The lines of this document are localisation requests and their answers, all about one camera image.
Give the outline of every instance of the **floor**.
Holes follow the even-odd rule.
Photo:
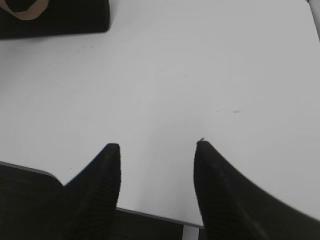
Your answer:
[[[117,210],[109,240],[207,240],[203,229]]]

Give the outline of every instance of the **bag strap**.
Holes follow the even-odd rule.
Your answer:
[[[32,4],[26,11],[12,11],[7,5],[6,0],[0,0],[0,8],[3,8],[11,15],[15,16],[20,20],[33,20],[40,16],[47,9],[49,0],[37,0]]]

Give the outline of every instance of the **ribbed texture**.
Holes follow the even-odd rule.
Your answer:
[[[66,186],[36,197],[20,214],[7,217],[0,225],[0,239],[108,239],[120,181],[120,148],[108,144]]]
[[[320,222],[271,196],[207,141],[194,158],[194,187],[209,240],[320,240]]]
[[[72,240],[108,239],[120,191],[120,174],[120,156],[117,156],[87,201],[87,209],[80,216]]]
[[[254,240],[229,192],[225,178],[206,165],[197,148],[194,162],[194,186],[209,240]]]

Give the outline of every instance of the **table surface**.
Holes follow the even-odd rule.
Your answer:
[[[0,41],[0,160],[63,184],[121,147],[118,207],[202,226],[196,142],[320,219],[320,45],[302,0],[111,1],[107,33]]]

